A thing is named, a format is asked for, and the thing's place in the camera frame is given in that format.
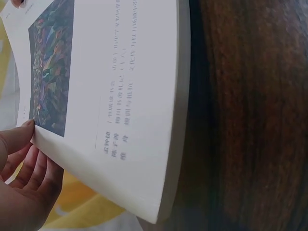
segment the hand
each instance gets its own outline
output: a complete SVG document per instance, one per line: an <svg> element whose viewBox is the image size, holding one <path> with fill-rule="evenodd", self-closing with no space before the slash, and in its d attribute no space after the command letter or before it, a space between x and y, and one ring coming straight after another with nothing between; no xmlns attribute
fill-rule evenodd
<svg viewBox="0 0 308 231"><path fill-rule="evenodd" d="M26 0L11 0L12 4L16 7L19 8L21 4L23 4Z"/></svg>
<svg viewBox="0 0 308 231"><path fill-rule="evenodd" d="M32 120L0 131L0 230L40 229L61 191L63 169L30 143L33 131ZM5 184L22 161L16 179Z"/></svg>

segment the yellow fabric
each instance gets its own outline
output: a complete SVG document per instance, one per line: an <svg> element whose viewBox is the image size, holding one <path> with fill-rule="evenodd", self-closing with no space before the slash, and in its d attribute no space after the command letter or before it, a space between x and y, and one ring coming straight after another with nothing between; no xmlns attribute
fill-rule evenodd
<svg viewBox="0 0 308 231"><path fill-rule="evenodd" d="M119 216L123 212L124 209L98 195L65 172L62 193L46 222L45 228L94 227Z"/></svg>
<svg viewBox="0 0 308 231"><path fill-rule="evenodd" d="M0 11L4 7L4 2L0 1ZM5 33L4 25L2 23L2 20L0 20L0 41L3 42L3 48L2 52L0 52L0 99L1 99L1 93L4 86L4 81L6 77L6 72L10 60L10 54L11 54L11 47L8 40L8 37Z"/></svg>

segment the book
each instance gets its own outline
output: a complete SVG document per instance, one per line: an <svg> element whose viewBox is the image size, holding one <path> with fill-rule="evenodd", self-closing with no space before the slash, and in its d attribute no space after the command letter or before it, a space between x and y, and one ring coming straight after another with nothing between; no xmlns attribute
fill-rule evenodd
<svg viewBox="0 0 308 231"><path fill-rule="evenodd" d="M107 199L157 223L180 174L190 80L188 0L28 0L1 12L17 125Z"/></svg>

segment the wooden table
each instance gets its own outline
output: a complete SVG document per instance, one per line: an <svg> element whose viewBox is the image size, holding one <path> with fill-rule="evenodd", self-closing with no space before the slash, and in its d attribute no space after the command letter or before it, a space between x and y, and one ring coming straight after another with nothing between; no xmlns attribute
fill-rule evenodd
<svg viewBox="0 0 308 231"><path fill-rule="evenodd" d="M308 230L307 1L190 2L191 95L175 205L205 216L169 230Z"/></svg>

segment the fingernail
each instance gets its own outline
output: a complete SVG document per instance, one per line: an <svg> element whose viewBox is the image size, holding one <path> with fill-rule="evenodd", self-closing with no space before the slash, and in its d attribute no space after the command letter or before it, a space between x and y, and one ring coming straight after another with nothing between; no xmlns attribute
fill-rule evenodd
<svg viewBox="0 0 308 231"><path fill-rule="evenodd" d="M24 7L26 7L26 0L21 0L19 8L24 8Z"/></svg>
<svg viewBox="0 0 308 231"><path fill-rule="evenodd" d="M33 123L33 119L28 120L27 122L25 122L22 127L27 127L30 126Z"/></svg>

